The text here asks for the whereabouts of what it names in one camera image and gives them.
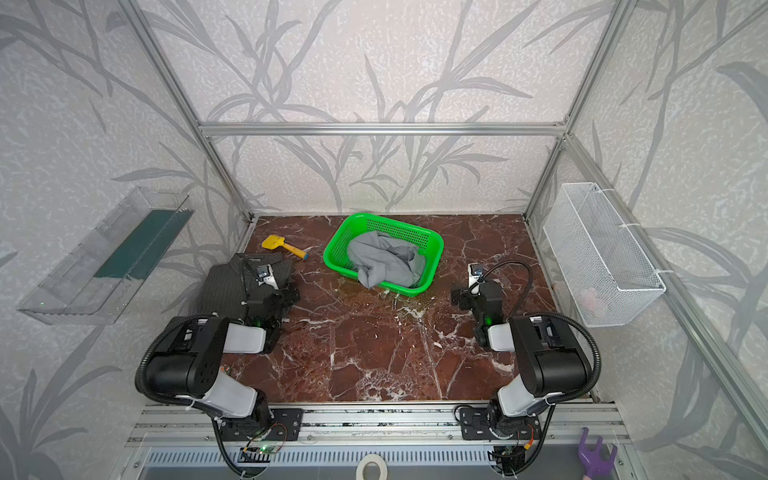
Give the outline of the green plastic basket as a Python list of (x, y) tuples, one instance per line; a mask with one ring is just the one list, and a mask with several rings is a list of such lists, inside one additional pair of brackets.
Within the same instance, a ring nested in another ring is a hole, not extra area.
[(415, 297), (432, 284), (444, 251), (429, 229), (368, 213), (346, 218), (324, 251), (331, 270), (363, 287)]

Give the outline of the clear acrylic wall shelf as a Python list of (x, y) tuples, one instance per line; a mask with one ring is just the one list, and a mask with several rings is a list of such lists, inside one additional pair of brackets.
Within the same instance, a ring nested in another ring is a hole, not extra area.
[(188, 199), (134, 188), (18, 311), (47, 325), (115, 323), (194, 214)]

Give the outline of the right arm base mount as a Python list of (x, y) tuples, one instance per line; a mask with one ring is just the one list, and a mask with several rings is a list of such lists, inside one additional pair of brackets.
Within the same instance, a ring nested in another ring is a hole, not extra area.
[(459, 404), (453, 409), (453, 416), (463, 440), (511, 441), (488, 452), (491, 468), (502, 477), (517, 477), (538, 455), (535, 443), (541, 437), (542, 424), (536, 415), (508, 417), (502, 414), (500, 406), (489, 403), (483, 408)]

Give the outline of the light grey long sleeve shirt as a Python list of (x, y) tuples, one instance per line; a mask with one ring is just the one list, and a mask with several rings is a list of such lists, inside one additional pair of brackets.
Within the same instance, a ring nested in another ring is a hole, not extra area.
[(383, 282), (411, 288), (426, 268), (426, 258), (418, 246), (390, 235), (370, 231), (353, 238), (347, 255), (358, 273), (358, 281), (366, 288)]

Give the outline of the white tape roll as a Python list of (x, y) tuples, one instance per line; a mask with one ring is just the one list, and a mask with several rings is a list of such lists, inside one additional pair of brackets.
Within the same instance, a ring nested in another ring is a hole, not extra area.
[(367, 454), (357, 464), (355, 471), (356, 480), (387, 480), (389, 469), (384, 458), (379, 454)]

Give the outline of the dark striped folded shirt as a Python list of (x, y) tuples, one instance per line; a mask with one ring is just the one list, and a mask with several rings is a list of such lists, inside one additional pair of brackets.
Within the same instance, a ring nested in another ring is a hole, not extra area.
[(279, 253), (236, 253), (229, 262), (213, 266), (203, 283), (195, 312), (248, 322), (248, 282), (256, 280), (257, 265), (272, 266), (279, 283), (293, 280), (294, 262)]

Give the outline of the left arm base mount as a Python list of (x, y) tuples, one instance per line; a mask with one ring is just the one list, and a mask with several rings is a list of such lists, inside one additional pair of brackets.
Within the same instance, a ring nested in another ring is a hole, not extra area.
[(301, 408), (276, 408), (265, 420), (220, 420), (216, 432), (238, 467), (266, 465), (277, 460), (286, 443), (298, 440), (303, 414)]

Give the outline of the yellow toy hammer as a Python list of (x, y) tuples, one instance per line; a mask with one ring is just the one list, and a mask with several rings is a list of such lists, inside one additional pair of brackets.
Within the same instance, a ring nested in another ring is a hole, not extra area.
[(269, 250), (284, 248), (285, 250), (287, 250), (288, 252), (290, 252), (291, 254), (295, 255), (296, 257), (302, 260), (305, 260), (308, 258), (307, 252), (288, 244), (284, 237), (281, 237), (278, 235), (268, 236), (266, 239), (263, 240), (263, 242), (261, 243), (261, 246)]

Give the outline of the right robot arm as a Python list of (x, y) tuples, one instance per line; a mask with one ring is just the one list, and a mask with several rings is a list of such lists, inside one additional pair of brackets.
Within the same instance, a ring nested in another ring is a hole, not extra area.
[[(506, 266), (521, 267), (527, 274), (508, 315), (503, 312), (502, 286), (491, 280), (493, 273)], [(481, 348), (512, 353), (517, 365), (514, 379), (489, 401), (491, 428), (509, 429), (594, 388), (602, 371), (602, 357), (589, 331), (555, 311), (523, 312), (534, 283), (530, 265), (505, 260), (489, 268), (471, 263), (467, 270), (468, 285), (451, 290), (451, 303), (472, 313), (475, 340)]]

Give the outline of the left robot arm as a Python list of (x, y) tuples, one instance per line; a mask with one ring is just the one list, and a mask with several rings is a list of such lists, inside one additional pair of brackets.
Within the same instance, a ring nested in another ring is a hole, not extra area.
[(222, 357), (271, 353), (283, 318), (299, 299), (292, 280), (281, 288), (235, 277), (207, 280), (197, 313), (172, 318), (147, 348), (136, 389), (154, 402), (195, 408), (214, 420), (271, 426), (266, 394), (229, 376)]

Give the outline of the purple plastic toy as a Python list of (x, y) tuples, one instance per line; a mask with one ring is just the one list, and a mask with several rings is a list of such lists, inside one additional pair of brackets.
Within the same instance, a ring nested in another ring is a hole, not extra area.
[(603, 458), (601, 454), (603, 437), (598, 436), (595, 446), (589, 448), (587, 445), (588, 435), (589, 428), (584, 427), (577, 447), (578, 459), (585, 469), (583, 480), (592, 480), (599, 476), (609, 475), (614, 469), (615, 460), (618, 454), (618, 447), (614, 445), (610, 455)]

